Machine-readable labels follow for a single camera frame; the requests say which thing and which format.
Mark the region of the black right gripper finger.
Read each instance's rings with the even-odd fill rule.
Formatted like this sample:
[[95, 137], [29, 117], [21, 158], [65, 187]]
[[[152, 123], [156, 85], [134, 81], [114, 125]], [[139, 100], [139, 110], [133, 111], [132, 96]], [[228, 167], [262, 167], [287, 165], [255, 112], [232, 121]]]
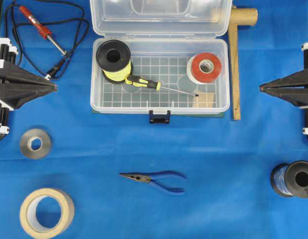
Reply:
[[270, 96], [280, 98], [295, 107], [308, 108], [308, 88], [265, 88], [260, 91]]
[[308, 86], [308, 68], [288, 75], [283, 78], [278, 78], [269, 83], [262, 84], [260, 89], [267, 88], [285, 88], [285, 87], [305, 87]]

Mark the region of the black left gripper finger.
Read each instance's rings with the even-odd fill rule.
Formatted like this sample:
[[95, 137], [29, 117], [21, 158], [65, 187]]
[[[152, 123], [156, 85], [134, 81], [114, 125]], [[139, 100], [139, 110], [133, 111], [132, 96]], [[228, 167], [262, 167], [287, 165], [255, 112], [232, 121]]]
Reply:
[[0, 100], [13, 109], [19, 109], [31, 100], [56, 91], [57, 86], [0, 86]]
[[43, 85], [57, 87], [53, 82], [28, 72], [8, 61], [0, 61], [0, 78], [11, 83]]

